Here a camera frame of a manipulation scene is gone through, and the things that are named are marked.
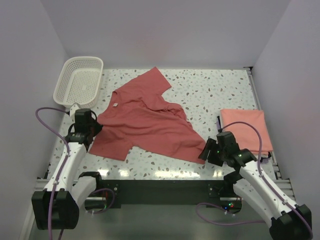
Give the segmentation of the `red t shirt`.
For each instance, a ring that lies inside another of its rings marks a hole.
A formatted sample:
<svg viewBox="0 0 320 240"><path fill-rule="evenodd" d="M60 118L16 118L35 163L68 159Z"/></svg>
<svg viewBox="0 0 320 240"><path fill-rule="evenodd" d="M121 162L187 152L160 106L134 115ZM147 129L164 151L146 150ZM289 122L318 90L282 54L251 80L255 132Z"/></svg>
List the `red t shirt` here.
<svg viewBox="0 0 320 240"><path fill-rule="evenodd" d="M177 103L163 93L170 83L154 67L112 92L107 109L97 117L103 126L89 153L124 161L132 147L170 158L204 164L205 140Z"/></svg>

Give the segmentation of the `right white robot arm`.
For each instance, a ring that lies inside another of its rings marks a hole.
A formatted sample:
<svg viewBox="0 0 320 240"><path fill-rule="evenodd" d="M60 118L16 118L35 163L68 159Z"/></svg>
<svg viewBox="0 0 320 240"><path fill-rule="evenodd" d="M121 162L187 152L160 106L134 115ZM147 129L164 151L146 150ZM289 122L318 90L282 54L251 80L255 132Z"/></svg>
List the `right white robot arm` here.
<svg viewBox="0 0 320 240"><path fill-rule="evenodd" d="M263 171L253 153L240 149L230 131L220 132L216 137L216 140L207 140L199 158L234 169L223 178L223 192L234 193L245 200L267 224L272 239L313 239L311 210L281 190Z"/></svg>

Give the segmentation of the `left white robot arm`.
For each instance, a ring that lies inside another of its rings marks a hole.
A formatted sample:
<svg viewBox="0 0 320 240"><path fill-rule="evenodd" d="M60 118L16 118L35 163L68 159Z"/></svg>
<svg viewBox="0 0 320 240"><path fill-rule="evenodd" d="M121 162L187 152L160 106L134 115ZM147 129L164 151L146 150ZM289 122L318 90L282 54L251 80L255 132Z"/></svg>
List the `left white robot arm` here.
<svg viewBox="0 0 320 240"><path fill-rule="evenodd" d="M72 107L67 114L74 119L65 137L61 159L47 184L36 190L31 203L40 230L72 230L76 227L80 208L102 180L99 172L84 172L74 183L78 167L94 137L102 130L97 115L89 108Z"/></svg>

